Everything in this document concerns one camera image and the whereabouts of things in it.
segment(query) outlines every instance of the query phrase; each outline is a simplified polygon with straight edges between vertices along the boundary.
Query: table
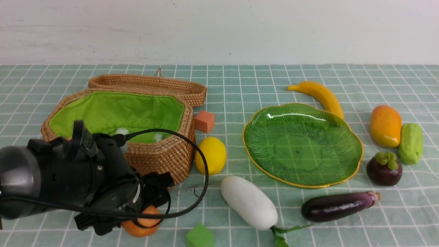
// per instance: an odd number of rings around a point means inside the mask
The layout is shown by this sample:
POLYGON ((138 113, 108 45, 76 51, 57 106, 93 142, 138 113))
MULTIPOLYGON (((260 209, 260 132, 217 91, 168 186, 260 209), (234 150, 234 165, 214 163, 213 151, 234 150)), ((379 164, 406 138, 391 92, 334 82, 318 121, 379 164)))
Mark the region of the table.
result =
MULTIPOLYGON (((107 73, 154 75, 160 65, 0 65, 0 147, 25 145, 38 138, 43 121, 57 103, 85 88, 92 76, 107 73)), ((197 132, 197 141, 216 136, 227 146, 227 166, 212 176, 208 192, 192 212, 165 220, 148 238, 133 238, 123 230, 98 237, 78 231, 70 211, 55 211, 16 221, 3 221, 0 246, 6 247, 183 247, 185 235, 204 223, 215 235, 216 247, 274 247, 270 231, 249 227, 223 201, 219 185, 228 174, 251 180, 271 198, 279 212, 278 226, 308 224, 300 206, 312 197, 374 190, 383 195, 378 205, 336 222, 315 224, 285 235, 298 247, 424 247, 439 246, 439 65, 162 65, 162 76, 192 80, 208 86, 206 103, 195 112, 215 114, 212 132, 197 132), (326 189, 299 189, 276 182, 259 171, 243 147, 241 133, 259 109, 291 102, 322 109, 308 95, 286 91, 304 80, 324 83, 339 99, 346 122, 361 138, 365 154, 358 174, 326 189), (365 165, 379 150, 369 135, 372 109, 389 104, 404 122, 424 131, 424 155, 419 164, 404 166, 394 187, 377 187, 365 165)), ((172 209, 192 204, 201 191, 203 175, 192 174, 171 190, 172 209)))

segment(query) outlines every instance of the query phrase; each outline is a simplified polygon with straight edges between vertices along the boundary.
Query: yellow lemon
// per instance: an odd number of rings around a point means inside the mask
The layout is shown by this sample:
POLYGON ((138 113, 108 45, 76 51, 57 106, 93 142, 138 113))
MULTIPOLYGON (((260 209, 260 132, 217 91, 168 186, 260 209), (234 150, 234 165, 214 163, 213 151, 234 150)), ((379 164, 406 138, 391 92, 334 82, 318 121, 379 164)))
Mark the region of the yellow lemon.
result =
MULTIPOLYGON (((226 165, 226 146, 218 138, 209 136, 198 145, 207 161, 209 175, 220 173, 226 165)), ((203 159, 198 151, 195 151, 195 166, 202 173, 206 174, 203 159)))

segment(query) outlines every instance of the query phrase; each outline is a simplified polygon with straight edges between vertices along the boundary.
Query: basket lid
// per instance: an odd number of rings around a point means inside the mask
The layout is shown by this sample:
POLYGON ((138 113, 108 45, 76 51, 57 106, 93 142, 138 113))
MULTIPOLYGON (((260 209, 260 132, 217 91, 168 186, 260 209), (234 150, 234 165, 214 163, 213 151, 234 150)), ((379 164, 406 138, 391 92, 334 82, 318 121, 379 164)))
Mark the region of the basket lid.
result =
POLYGON ((201 106, 205 102, 207 87, 205 85, 162 76, 159 68, 154 76, 132 74, 104 74, 92 77, 88 81, 89 88, 140 90, 140 93, 179 95, 190 106, 201 106))

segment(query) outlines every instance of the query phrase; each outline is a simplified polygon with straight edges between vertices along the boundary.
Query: white radish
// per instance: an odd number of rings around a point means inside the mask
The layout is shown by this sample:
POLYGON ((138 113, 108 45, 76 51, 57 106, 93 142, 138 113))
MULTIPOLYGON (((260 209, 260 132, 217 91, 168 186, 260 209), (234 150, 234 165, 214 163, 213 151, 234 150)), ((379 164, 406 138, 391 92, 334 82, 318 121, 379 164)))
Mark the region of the white radish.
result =
POLYGON ((250 226, 265 231, 277 224, 273 202, 250 181, 238 176, 226 177, 221 182, 221 195, 250 226))

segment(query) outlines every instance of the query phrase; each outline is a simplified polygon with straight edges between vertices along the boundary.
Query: green block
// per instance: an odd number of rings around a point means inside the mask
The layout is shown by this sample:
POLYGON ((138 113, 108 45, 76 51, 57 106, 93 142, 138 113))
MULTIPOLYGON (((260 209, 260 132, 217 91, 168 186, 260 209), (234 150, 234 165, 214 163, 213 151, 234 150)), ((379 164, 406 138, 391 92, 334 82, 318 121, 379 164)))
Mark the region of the green block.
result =
POLYGON ((186 247, 213 247, 215 237, 202 223, 186 234, 186 247))

